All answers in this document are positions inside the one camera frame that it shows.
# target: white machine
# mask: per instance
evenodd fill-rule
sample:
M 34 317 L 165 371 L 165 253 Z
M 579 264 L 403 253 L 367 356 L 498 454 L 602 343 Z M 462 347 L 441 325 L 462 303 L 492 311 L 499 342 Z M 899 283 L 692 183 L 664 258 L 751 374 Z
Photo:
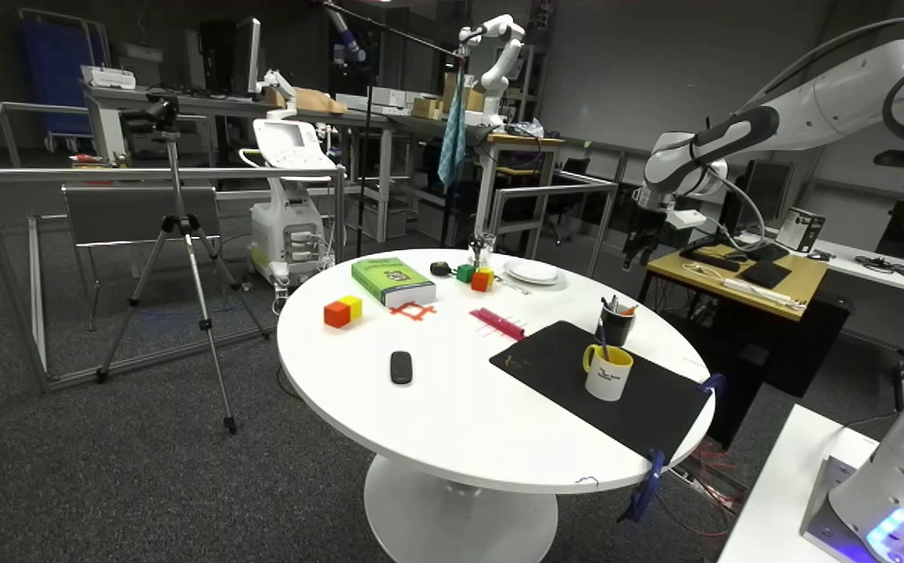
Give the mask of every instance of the white machine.
M 643 163 L 639 207 L 666 213 L 697 192 L 710 163 L 744 151 L 809 151 L 881 121 L 904 137 L 904 18 L 840 34 L 787 66 L 751 103 L 700 135 L 668 135 Z M 860 472 L 820 501 L 806 535 L 838 559 L 904 563 L 904 416 Z
M 254 203 L 250 210 L 250 261 L 255 273 L 276 289 L 279 311 L 295 284 L 335 264 L 326 220 L 307 192 L 309 183 L 329 183 L 335 163 L 322 153 L 318 135 L 307 121 L 272 116 L 255 118 L 254 132 L 265 165 L 281 172 L 281 179 L 265 179 L 270 203 Z M 250 159 L 250 153 L 254 151 L 237 151 L 246 165 L 262 168 Z
M 506 46 L 499 49 L 498 62 L 477 78 L 487 125 L 499 127 L 502 125 L 499 103 L 509 87 L 509 76 L 516 72 L 524 28 L 518 28 L 514 16 L 502 13 L 477 28 L 460 28 L 460 49 L 471 57 L 484 38 L 506 38 Z

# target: chair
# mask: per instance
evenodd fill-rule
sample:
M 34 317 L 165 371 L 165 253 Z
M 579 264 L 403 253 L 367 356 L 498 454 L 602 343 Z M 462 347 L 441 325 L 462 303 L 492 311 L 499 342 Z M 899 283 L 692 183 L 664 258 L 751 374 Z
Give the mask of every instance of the chair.
M 194 213 L 218 244 L 216 187 L 191 186 L 181 192 L 187 213 Z M 165 215 L 174 215 L 171 187 L 162 186 L 63 186 L 70 225 L 76 240 L 78 280 L 90 296 L 90 318 L 98 325 L 101 275 L 94 249 L 149 244 Z

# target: yellow block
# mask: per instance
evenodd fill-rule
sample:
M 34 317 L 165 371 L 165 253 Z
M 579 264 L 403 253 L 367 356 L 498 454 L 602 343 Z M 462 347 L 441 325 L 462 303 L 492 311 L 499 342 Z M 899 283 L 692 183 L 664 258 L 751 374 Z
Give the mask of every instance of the yellow block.
M 356 295 L 343 295 L 341 303 L 349 308 L 349 322 L 364 318 L 364 301 Z

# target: gray carpet floor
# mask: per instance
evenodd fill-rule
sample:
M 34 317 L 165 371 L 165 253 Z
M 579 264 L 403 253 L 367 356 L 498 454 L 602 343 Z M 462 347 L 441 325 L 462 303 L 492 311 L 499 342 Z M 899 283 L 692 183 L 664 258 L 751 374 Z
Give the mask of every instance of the gray carpet floor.
M 0 192 L 8 261 L 25 273 L 25 213 L 57 210 L 57 192 Z M 584 253 L 550 253 L 579 268 Z M 102 284 L 90 325 L 63 230 L 45 236 L 51 356 L 60 368 L 90 366 L 108 343 L 131 289 L 123 261 Z M 634 275 L 605 258 L 602 283 L 631 289 Z M 196 342 L 187 273 L 162 264 L 141 318 L 123 347 L 136 353 Z M 237 303 L 209 284 L 216 331 L 246 329 Z M 270 290 L 243 295 L 262 322 Z M 879 383 L 847 383 L 864 353 L 838 343 L 813 385 L 813 399 L 844 423 L 890 418 Z M 276 352 L 246 342 L 226 352 L 226 374 L 241 432 L 221 432 L 221 408 L 205 356 L 119 374 L 107 385 L 42 392 L 21 363 L 21 342 L 0 284 L 0 559 L 389 559 L 364 517 L 368 454 L 318 423 L 276 385 Z M 762 389 L 732 445 L 727 478 L 751 489 L 792 398 Z M 562 497 L 550 563 L 713 559 L 732 513 L 681 478 L 664 478 L 641 524 L 616 524 L 624 490 Z

